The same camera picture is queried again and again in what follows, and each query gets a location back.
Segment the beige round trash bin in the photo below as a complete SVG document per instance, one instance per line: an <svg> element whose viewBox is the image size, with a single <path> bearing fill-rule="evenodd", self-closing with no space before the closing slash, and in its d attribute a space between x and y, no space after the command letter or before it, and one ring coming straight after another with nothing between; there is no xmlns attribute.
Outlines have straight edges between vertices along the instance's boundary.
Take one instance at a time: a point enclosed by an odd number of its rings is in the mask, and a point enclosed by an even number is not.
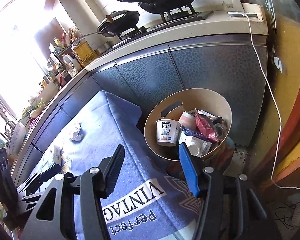
<svg viewBox="0 0 300 240"><path fill-rule="evenodd" d="M144 137L149 149L154 154L169 161L179 161L178 155L172 152L174 147L159 146L157 144L156 122L160 119L178 120L183 111L193 109L204 110L215 116L221 116L227 126L227 132L230 132L232 110L221 94L204 88L181 90L159 102L147 117Z"/></svg>

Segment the white yogurt cup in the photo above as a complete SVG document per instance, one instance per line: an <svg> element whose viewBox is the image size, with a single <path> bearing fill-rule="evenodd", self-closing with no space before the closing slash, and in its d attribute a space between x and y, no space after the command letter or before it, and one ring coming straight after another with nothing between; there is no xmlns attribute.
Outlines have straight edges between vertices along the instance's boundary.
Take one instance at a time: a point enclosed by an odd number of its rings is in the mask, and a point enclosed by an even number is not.
<svg viewBox="0 0 300 240"><path fill-rule="evenodd" d="M179 138L181 124L172 119L161 119L156 122L157 144L174 147Z"/></svg>

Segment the yellow cooking oil bottle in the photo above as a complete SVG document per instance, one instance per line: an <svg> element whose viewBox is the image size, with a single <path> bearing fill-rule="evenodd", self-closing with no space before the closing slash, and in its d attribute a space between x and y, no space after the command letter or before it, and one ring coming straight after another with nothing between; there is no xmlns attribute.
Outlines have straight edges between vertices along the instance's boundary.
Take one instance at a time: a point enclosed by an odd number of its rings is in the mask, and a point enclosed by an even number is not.
<svg viewBox="0 0 300 240"><path fill-rule="evenodd" d="M97 59L97 54L92 50L85 39L76 41L76 38L72 38L71 51L83 67L86 67Z"/></svg>

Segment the green onions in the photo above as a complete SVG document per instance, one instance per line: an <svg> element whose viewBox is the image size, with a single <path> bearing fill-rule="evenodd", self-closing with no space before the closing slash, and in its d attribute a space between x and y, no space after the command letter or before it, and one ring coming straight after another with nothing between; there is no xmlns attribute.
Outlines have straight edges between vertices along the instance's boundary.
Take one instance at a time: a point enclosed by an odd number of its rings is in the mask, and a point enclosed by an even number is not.
<svg viewBox="0 0 300 240"><path fill-rule="evenodd" d="M22 111L21 118L23 119L23 118L29 116L29 115L31 114L32 111L35 111L35 110L37 110L37 109L39 109L39 108L42 108L42 107L44 108L45 106L46 106L46 103L43 102L43 99L41 99L40 102L39 102L37 105L35 105L35 106L30 105L29 107L26 107L26 108Z"/></svg>

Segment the white patterned basin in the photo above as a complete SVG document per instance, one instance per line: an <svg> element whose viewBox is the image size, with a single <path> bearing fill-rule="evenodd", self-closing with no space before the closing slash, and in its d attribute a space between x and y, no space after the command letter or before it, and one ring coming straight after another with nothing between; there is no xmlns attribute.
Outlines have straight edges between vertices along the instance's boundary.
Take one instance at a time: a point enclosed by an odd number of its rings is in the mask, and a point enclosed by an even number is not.
<svg viewBox="0 0 300 240"><path fill-rule="evenodd" d="M14 123L13 121L6 122L6 126L10 127L10 143L8 146L8 155L12 157L17 157L22 146L24 140L26 138L26 127L22 122Z"/></svg>

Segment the chrome faucet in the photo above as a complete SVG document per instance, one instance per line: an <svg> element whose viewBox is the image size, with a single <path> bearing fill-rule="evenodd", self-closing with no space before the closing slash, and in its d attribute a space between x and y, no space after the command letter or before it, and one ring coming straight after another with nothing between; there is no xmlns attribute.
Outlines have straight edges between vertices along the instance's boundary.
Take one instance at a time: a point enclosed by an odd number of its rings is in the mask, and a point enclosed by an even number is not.
<svg viewBox="0 0 300 240"><path fill-rule="evenodd" d="M4 133L0 132L0 148L9 146L15 126L15 122L11 120L6 122Z"/></svg>

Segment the gas stove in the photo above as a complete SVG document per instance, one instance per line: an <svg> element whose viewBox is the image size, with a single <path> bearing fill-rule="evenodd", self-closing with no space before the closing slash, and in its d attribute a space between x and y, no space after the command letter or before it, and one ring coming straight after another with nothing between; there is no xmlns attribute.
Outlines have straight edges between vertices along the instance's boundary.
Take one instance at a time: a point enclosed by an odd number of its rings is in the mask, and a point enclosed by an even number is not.
<svg viewBox="0 0 300 240"><path fill-rule="evenodd" d="M124 44L137 40L143 36L161 31L167 28L175 27L178 25L206 20L214 13L213 10L208 11L195 11L192 5L179 7L172 11L163 12L160 14L160 19L155 21L150 26L135 26L123 34L118 36L119 42L112 45L111 48L119 48Z"/></svg>

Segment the grey kitchen cabinets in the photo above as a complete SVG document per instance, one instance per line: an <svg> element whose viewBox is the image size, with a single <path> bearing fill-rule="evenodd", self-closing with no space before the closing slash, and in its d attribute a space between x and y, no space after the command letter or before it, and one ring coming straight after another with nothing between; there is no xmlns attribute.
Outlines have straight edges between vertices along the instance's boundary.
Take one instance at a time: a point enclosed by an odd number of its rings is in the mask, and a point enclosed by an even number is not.
<svg viewBox="0 0 300 240"><path fill-rule="evenodd" d="M46 107L12 168L22 183L45 150L99 91L106 90L141 107L143 115L183 89L221 94L232 109L230 138L249 146L262 107L268 49L264 35L229 34L188 38L110 60L74 77Z"/></svg>

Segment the white carton in bin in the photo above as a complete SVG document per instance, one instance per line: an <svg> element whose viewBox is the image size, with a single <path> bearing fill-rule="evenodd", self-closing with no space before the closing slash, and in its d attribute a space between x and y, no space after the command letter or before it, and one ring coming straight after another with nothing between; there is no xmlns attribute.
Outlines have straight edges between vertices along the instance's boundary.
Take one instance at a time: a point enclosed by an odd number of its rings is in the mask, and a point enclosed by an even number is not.
<svg viewBox="0 0 300 240"><path fill-rule="evenodd" d="M191 135L186 135L183 131L180 132L178 142L179 144L184 142L190 153L197 157L203 157L204 155L208 154L212 145L211 142Z"/></svg>

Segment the white plastic jug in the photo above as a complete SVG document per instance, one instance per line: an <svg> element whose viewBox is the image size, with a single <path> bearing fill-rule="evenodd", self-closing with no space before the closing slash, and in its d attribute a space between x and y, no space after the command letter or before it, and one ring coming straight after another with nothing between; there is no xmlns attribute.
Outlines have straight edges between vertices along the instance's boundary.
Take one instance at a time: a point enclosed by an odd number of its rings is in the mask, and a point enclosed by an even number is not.
<svg viewBox="0 0 300 240"><path fill-rule="evenodd" d="M74 77L81 71L82 66L76 59L72 58L69 54L63 54L62 57L64 63L68 67L68 73L71 77Z"/></svg>

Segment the metal ladle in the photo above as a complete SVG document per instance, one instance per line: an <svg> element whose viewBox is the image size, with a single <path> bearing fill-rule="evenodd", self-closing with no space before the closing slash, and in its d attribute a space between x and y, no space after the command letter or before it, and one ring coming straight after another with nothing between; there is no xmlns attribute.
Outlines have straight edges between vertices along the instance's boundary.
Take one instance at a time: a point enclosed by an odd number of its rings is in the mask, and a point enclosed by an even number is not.
<svg viewBox="0 0 300 240"><path fill-rule="evenodd" d="M79 41L85 39L86 37L89 37L89 36L92 36L92 35L99 35L99 34L101 34L101 32L97 31L97 32L93 32L93 33L82 35L82 36L80 36L80 37L75 38L74 40L72 40L71 43L70 43L70 45L73 45L74 43L79 42Z"/></svg>

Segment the sponge pack blue white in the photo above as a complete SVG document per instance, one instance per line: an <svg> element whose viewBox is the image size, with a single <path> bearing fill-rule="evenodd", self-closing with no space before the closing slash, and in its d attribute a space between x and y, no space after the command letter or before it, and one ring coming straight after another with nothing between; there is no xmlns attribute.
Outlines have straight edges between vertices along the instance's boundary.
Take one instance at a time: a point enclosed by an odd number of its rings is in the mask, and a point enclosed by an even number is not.
<svg viewBox="0 0 300 240"><path fill-rule="evenodd" d="M53 165L61 165L61 149L56 146L50 146L44 153L44 165L52 167Z"/></svg>

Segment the white tissue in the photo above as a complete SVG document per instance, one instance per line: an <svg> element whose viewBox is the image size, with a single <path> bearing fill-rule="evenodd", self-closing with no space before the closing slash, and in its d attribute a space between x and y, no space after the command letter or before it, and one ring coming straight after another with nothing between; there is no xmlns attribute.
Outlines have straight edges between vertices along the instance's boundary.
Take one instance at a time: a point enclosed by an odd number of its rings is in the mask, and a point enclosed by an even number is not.
<svg viewBox="0 0 300 240"><path fill-rule="evenodd" d="M83 134L81 133L81 124L76 122L70 129L69 140L71 142L81 142Z"/></svg>

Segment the blue patterned tablecloth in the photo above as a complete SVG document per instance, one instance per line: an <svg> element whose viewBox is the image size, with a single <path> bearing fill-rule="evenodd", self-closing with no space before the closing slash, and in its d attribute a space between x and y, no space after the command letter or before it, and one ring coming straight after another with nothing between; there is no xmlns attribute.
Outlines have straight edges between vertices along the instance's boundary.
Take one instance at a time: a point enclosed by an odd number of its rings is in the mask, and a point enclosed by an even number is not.
<svg viewBox="0 0 300 240"><path fill-rule="evenodd" d="M201 200L152 163L140 108L104 90L75 116L81 142L61 145L71 174L57 174L22 239L193 239Z"/></svg>

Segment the red snack wrapper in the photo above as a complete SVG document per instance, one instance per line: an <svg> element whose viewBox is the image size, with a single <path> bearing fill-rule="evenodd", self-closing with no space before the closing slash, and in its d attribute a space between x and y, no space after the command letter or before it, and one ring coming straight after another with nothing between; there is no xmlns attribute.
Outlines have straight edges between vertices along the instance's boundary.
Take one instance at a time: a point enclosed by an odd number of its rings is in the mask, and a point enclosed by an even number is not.
<svg viewBox="0 0 300 240"><path fill-rule="evenodd" d="M211 119L204 114L200 114L197 109L194 110L194 116L197 128L199 129L200 133L202 133L202 135L212 143L219 142Z"/></svg>

